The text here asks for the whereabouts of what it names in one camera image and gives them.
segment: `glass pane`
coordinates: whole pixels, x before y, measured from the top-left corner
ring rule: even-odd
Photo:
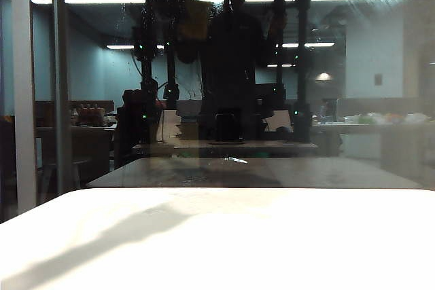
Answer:
[[[66,0],[82,186],[431,189],[430,1]]]
[[[0,0],[0,222],[17,214],[11,0]]]

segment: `vertical post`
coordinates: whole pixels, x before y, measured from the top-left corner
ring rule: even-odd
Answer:
[[[65,0],[53,0],[56,85],[56,159],[58,194],[74,189],[72,184],[71,122],[67,71],[67,11]]]
[[[30,0],[12,0],[18,214],[36,207],[35,94]]]

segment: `black pole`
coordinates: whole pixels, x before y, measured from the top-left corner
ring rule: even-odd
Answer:
[[[312,113],[307,103],[307,75],[308,58],[305,43],[307,42],[308,10],[311,0],[296,0],[296,7],[299,11],[298,30],[298,60],[296,71],[298,73],[298,101],[294,105],[294,139],[301,143],[310,143],[310,129],[312,124]]]
[[[171,22],[168,31],[165,50],[167,54],[168,84],[164,89],[164,98],[167,100],[167,109],[176,110],[179,98],[179,88],[175,79],[175,21]]]
[[[275,0],[274,4],[274,12],[278,17],[285,17],[285,0]],[[284,53],[283,53],[283,43],[284,43],[284,31],[281,31],[277,37],[277,81],[275,88],[275,100],[274,100],[274,109],[281,110],[285,107],[285,88],[283,84],[283,64],[284,64]]]
[[[298,102],[307,102],[307,49],[305,43],[307,42],[307,23],[308,11],[301,10],[299,12],[299,32],[298,32],[298,59],[296,65],[296,72],[298,74]]]

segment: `wall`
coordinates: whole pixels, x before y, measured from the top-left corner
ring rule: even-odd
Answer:
[[[105,98],[115,101],[115,107],[121,107],[122,93],[125,90],[140,88],[141,76],[133,63],[130,50],[103,50],[103,71]],[[201,100],[201,66],[198,62],[186,65],[178,60],[175,63],[177,83],[179,84],[180,100]],[[153,78],[162,85],[167,81],[167,62],[163,55],[152,63]],[[163,99],[164,88],[158,93]]]
[[[68,72],[71,100],[105,100],[103,49],[74,28],[69,29]]]
[[[52,40],[51,8],[35,6],[33,9],[33,66],[35,100],[52,100]]]
[[[138,74],[130,51],[103,50],[105,98],[115,101],[115,106],[122,106],[122,93],[124,90],[140,88],[141,77]],[[177,83],[180,89],[180,100],[201,100],[201,64],[196,61],[191,65],[177,60]],[[257,68],[257,84],[275,83],[276,70]],[[153,61],[153,77],[162,85],[167,81],[166,57],[161,55]],[[291,69],[285,70],[283,82],[287,90],[287,99],[297,97],[297,76]],[[163,88],[158,93],[163,99]]]
[[[404,15],[402,6],[385,8],[347,25],[347,98],[403,96]],[[383,83],[375,85],[375,75]]]

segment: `table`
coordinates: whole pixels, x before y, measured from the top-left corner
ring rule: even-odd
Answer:
[[[88,187],[420,188],[418,183],[344,158],[144,158]]]
[[[115,130],[107,127],[71,127],[74,158],[90,158],[83,164],[82,176],[94,180],[110,170],[109,153]],[[56,135],[53,127],[36,128],[36,137],[41,139],[42,164],[55,162]]]
[[[0,225],[2,290],[435,289],[435,193],[90,189]]]
[[[333,140],[333,134],[380,134],[381,168],[406,178],[418,179],[424,161],[424,136],[435,133],[435,123],[426,124],[319,124],[313,132],[324,132]]]
[[[251,158],[256,156],[314,156],[317,146],[285,141],[243,141],[240,143],[214,142],[207,140],[186,140],[170,138],[167,143],[136,145],[137,154],[151,156],[188,156],[200,158],[224,158],[236,156]]]

